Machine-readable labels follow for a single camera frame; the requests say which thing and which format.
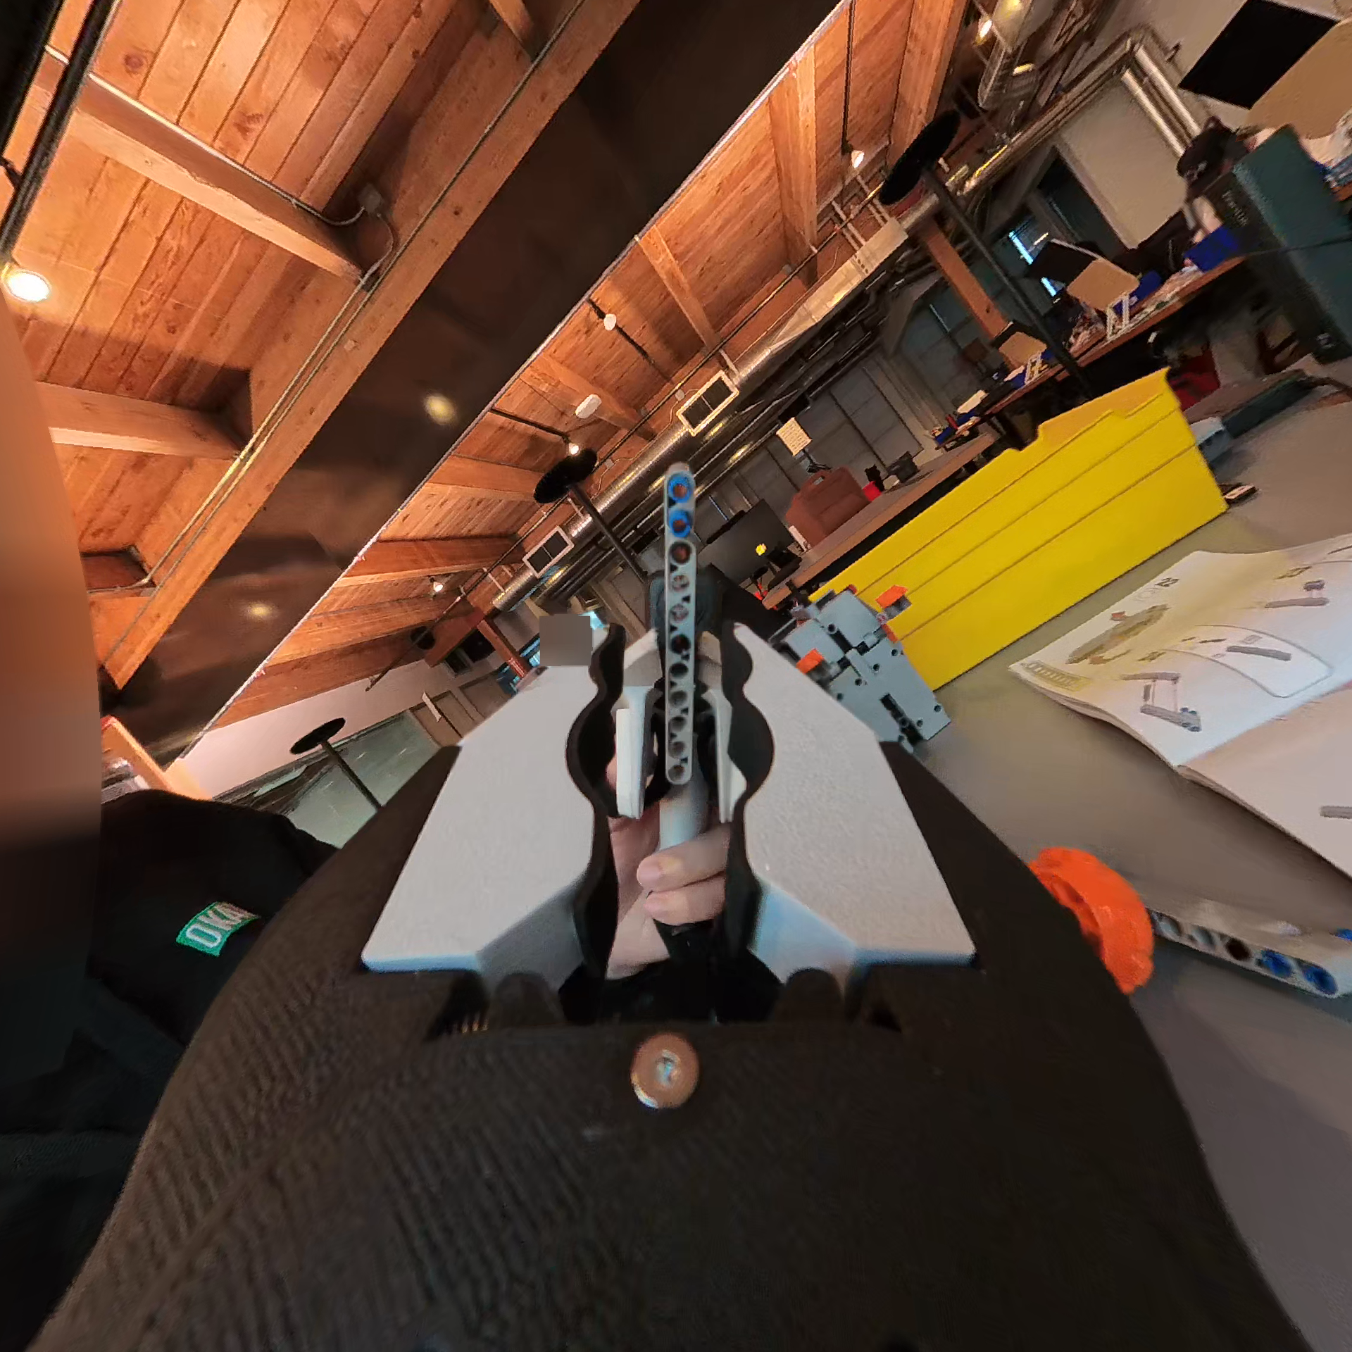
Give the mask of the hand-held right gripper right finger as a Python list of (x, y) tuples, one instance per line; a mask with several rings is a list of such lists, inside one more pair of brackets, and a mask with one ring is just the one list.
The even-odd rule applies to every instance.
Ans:
[(732, 808), (723, 955), (776, 982), (969, 968), (974, 946), (891, 762), (908, 762), (745, 626), (723, 630)]

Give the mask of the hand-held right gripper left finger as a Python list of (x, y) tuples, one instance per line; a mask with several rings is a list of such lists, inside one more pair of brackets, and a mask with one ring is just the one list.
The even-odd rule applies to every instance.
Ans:
[(582, 624), (582, 637), (586, 665), (545, 669), (459, 743), (365, 970), (605, 976), (616, 876), (603, 792), (626, 635)]

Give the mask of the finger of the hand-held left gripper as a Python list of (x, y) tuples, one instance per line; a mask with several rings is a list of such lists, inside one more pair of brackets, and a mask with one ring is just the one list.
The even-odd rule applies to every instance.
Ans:
[(698, 688), (721, 686), (721, 635), (734, 584), (724, 576), (696, 576), (694, 590), (694, 679)]
[(624, 686), (613, 707), (613, 768), (616, 817), (639, 821), (645, 815), (651, 792), (664, 792), (664, 772), (658, 766), (658, 736), (652, 719), (658, 707), (658, 690)]

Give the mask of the grey beam with blue pins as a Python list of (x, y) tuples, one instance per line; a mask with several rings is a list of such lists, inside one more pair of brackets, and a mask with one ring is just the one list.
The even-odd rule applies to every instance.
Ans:
[(692, 773), (698, 565), (694, 544), (696, 486), (687, 465), (671, 465), (662, 487), (664, 599), (660, 647), (664, 652), (664, 775), (683, 789)]
[(1147, 904), (1154, 936), (1325, 1001), (1349, 997), (1349, 931), (1311, 931), (1215, 902)]

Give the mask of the grey brick assembly orange pins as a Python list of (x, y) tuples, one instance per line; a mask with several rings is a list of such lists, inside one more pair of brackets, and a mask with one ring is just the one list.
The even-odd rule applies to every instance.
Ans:
[(891, 622), (908, 609), (902, 588), (889, 588), (868, 603), (853, 588), (827, 592), (791, 611), (770, 647), (842, 709), (878, 743), (906, 753), (948, 728), (948, 715), (908, 664)]

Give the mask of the black pole round disc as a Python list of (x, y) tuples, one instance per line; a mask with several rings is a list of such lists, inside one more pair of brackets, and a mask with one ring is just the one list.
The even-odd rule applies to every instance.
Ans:
[(323, 724), (319, 724), (314, 730), (306, 732), (304, 736), (296, 737), (296, 741), (289, 749), (289, 754), (291, 754), (291, 758), (304, 758), (312, 753), (323, 753), (329, 766), (332, 770), (336, 770), (346, 779), (346, 783), (361, 796), (361, 800), (372, 811), (380, 811), (380, 800), (376, 798), (376, 794), (368, 787), (363, 785), (363, 781), (357, 777), (357, 773), (348, 766), (344, 756), (334, 747), (334, 739), (342, 734), (344, 728), (346, 728), (344, 719), (325, 720)]
[(935, 196), (936, 205), (948, 215), (954, 228), (957, 228), (971, 243), (972, 251), (986, 262), (988, 270), (1008, 292), (1010, 308), (1022, 323), (1022, 330), (1027, 330), (1043, 342), (1043, 347), (1052, 353), (1061, 374), (1079, 389), (1084, 398), (1096, 398), (1097, 389), (1084, 370), (1073, 361), (1069, 349), (1056, 338), (1056, 334), (1046, 327), (1043, 315), (1031, 306), (1029, 298), (1022, 294), (1018, 281), (1012, 274), (999, 262), (993, 249), (982, 239), (980, 230), (965, 213), (961, 203), (948, 190), (946, 183), (936, 177), (938, 160), (950, 150), (955, 132), (959, 128), (959, 116), (950, 111), (933, 118), (921, 132), (910, 141), (910, 145), (901, 152), (895, 166), (887, 173), (885, 183), (880, 190), (880, 202), (885, 207), (899, 203), (918, 183), (923, 183)]
[(601, 541), (615, 552), (622, 567), (637, 584), (649, 584), (649, 575), (639, 567), (637, 559), (624, 548), (618, 537), (605, 523), (596, 505), (582, 491), (584, 482), (598, 469), (598, 453), (594, 450), (571, 448), (556, 465), (539, 476), (533, 487), (533, 503), (550, 506), (567, 499), (581, 514), (596, 527)]

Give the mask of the white vent grille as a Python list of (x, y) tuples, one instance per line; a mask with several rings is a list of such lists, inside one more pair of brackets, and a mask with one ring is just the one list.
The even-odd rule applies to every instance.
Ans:
[(709, 429), (717, 417), (734, 404), (738, 387), (719, 374), (705, 381), (692, 397), (677, 408), (677, 421), (688, 436), (698, 436)]

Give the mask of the wooden workbench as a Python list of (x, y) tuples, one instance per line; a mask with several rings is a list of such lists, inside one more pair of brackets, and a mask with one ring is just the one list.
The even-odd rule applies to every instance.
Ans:
[(887, 541), (901, 525), (921, 514), (952, 484), (974, 474), (991, 457), (1005, 450), (1005, 442), (993, 434), (976, 434), (971, 442), (942, 452), (929, 465), (921, 467), (914, 478), (901, 487), (887, 489), (872, 501), (861, 514), (849, 518), (830, 533), (819, 546), (812, 548), (800, 567), (785, 582), (774, 584), (762, 599), (770, 612), (785, 609), (798, 594), (808, 594), (830, 580), (840, 569), (868, 554)]
[[(1084, 347), (1073, 361), (1082, 372), (1090, 364), (1103, 361), (1107, 355), (1114, 353), (1128, 344), (1147, 338), (1168, 319), (1181, 313), (1192, 300), (1205, 294), (1209, 287), (1215, 287), (1221, 279), (1234, 274), (1243, 266), (1241, 256), (1226, 258), (1207, 272), (1198, 272), (1194, 268), (1185, 268), (1175, 279), (1166, 281), (1150, 296), (1145, 296), (1135, 304), (1130, 296), (1116, 304), (1113, 311), (1103, 315), (1105, 328), (1094, 344)], [(1003, 414), (1007, 408), (1018, 404), (1022, 398), (1033, 395), (1043, 385), (1056, 385), (1065, 381), (1067, 374), (1058, 364), (1025, 364), (1022, 368), (1022, 383), (1014, 385), (1005, 381), (988, 398), (982, 398), (969, 416), (955, 416), (955, 423), (946, 434), (946, 440), (957, 440), (971, 431)]]

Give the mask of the orange toy wheel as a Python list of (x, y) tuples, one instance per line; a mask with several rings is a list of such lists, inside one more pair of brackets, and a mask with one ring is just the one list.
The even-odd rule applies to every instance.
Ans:
[(1029, 864), (1065, 908), (1116, 989), (1132, 995), (1152, 976), (1154, 931), (1132, 885), (1079, 849), (1044, 849)]

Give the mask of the black jacket green label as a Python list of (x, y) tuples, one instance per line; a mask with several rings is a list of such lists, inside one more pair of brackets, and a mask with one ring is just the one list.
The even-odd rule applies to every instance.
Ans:
[(101, 808), (67, 1048), (1, 1086), (1, 1349), (24, 1351), (118, 1199), (228, 978), (336, 847), (243, 806), (134, 792)]

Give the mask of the yellow plastic bin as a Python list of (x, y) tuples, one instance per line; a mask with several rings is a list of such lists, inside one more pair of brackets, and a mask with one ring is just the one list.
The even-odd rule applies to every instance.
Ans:
[(902, 588), (891, 624), (936, 690), (1224, 516), (1168, 378), (1154, 372), (1039, 427), (812, 599)]

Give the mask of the black monitor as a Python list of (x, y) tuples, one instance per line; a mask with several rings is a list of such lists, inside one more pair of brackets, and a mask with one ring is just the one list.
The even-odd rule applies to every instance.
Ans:
[(1096, 249), (1048, 239), (1027, 266), (1027, 274), (1052, 285), (1058, 294), (1063, 292), (1080, 306), (1092, 306), (1088, 277), (1097, 264), (1107, 264), (1107, 260)]

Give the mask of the dark grey slab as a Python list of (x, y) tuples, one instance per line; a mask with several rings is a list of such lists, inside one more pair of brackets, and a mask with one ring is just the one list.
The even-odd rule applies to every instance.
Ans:
[(1317, 391), (1349, 397), (1349, 387), (1338, 380), (1287, 370), (1257, 381), (1224, 385), (1217, 391), (1217, 404), (1209, 417), (1219, 421), (1228, 438), (1241, 438)]

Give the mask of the dark green case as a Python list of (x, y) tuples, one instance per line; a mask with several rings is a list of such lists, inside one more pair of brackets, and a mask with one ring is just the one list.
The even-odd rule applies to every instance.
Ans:
[(1349, 357), (1349, 221), (1291, 128), (1209, 192), (1255, 275), (1321, 364)]

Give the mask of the black panel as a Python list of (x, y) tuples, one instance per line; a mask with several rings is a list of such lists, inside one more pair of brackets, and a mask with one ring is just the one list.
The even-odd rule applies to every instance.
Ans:
[(1336, 25), (1283, 3), (1243, 3), (1181, 77), (1179, 90), (1247, 111)]

